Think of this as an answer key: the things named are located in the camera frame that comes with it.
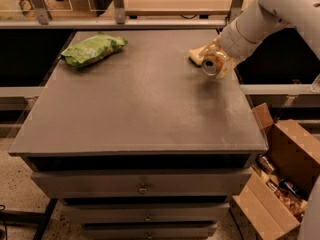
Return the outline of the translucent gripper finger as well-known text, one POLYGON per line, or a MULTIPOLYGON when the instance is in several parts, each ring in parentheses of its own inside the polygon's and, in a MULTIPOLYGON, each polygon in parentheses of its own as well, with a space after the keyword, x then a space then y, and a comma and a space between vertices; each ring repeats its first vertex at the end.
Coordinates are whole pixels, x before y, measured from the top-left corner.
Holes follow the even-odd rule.
POLYGON ((242 62, 239 58, 230 57, 222 52, 217 53, 218 58, 218 74, 217 79, 224 78, 230 71, 232 71, 238 64, 242 62))
POLYGON ((213 39, 207 45, 205 45, 200 49, 199 56, 200 57, 216 56, 220 50, 221 50, 220 37, 217 36, 215 39, 213 39))

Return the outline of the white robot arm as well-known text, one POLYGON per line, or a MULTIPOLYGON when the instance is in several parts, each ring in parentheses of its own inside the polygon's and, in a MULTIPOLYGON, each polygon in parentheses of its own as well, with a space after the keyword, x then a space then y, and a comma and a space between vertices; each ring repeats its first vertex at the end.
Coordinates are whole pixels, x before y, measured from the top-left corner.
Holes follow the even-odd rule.
MULTIPOLYGON (((219 79, 246 60, 270 34, 287 26, 297 30, 320 56, 320 0, 253 0, 213 41, 196 63, 219 79)), ((279 240, 295 228, 298 240, 319 240, 319 141, 293 120, 260 123, 270 136, 267 152, 278 166, 271 176, 252 172, 234 198, 262 240, 279 240)))

